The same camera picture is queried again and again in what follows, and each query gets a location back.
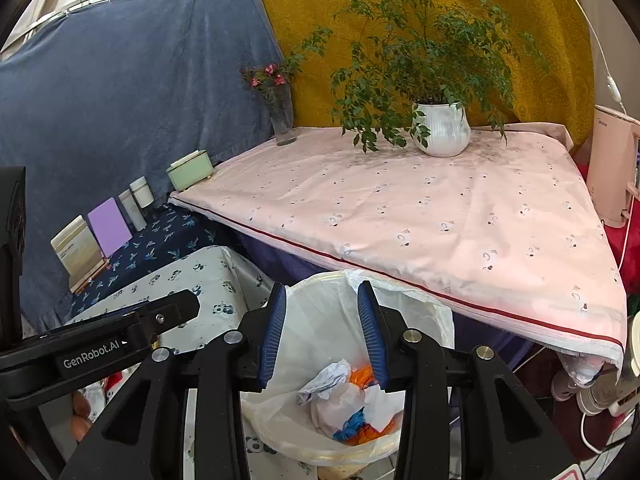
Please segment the lid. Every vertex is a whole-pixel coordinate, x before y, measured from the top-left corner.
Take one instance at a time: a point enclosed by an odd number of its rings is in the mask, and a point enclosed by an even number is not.
[[[146,178],[141,176],[139,179],[134,180],[131,184],[129,184],[129,187],[131,188],[132,191],[136,191],[139,190],[141,187],[146,186]]]
[[[191,152],[189,155],[185,155],[183,158],[179,158],[178,160],[176,160],[166,170],[167,171],[172,170],[176,166],[180,166],[181,164],[184,164],[185,162],[188,162],[192,158],[196,158],[198,155],[201,155],[201,154],[205,153],[206,151],[207,150],[196,150],[195,152]]]
[[[640,121],[634,119],[633,117],[628,116],[627,114],[623,114],[617,110],[613,110],[612,108],[607,108],[606,106],[596,105],[596,110],[603,112],[604,114],[610,115],[612,117],[616,117],[618,119],[622,119],[627,123],[636,124],[640,126]]]
[[[631,371],[638,377],[640,376],[640,316],[638,314],[634,316],[629,329],[628,350],[631,354]]]

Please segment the white ceramic pot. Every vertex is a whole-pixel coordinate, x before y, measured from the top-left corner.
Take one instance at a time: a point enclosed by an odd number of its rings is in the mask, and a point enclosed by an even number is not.
[[[416,117],[415,124],[424,124],[431,135],[427,137],[425,148],[418,139],[415,145],[431,156],[455,156],[469,144],[471,127],[466,121],[464,107],[456,105],[415,105],[424,113],[424,117]]]

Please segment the glass vase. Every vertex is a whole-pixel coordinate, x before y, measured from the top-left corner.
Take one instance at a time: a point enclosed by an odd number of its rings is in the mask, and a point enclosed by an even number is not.
[[[293,133],[293,117],[287,114],[287,107],[291,110],[291,93],[289,85],[274,86],[271,95],[266,96],[269,117],[273,125],[273,133],[278,146],[286,146],[295,142]]]

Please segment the white plastic bag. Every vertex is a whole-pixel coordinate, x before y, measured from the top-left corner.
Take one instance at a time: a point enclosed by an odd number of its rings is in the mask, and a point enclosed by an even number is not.
[[[356,292],[369,280],[380,305],[399,310],[407,326],[448,348],[454,345],[451,310],[416,288],[363,270],[317,274],[287,289],[287,317],[273,379],[261,394],[242,394],[242,414],[261,441],[312,465],[367,464],[398,450],[399,428],[360,446],[319,433],[298,390],[330,363],[369,364]]]

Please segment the purple book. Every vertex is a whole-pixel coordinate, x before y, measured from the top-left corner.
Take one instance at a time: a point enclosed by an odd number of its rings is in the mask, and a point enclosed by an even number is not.
[[[101,203],[88,217],[91,229],[107,258],[131,240],[131,232],[114,198]]]

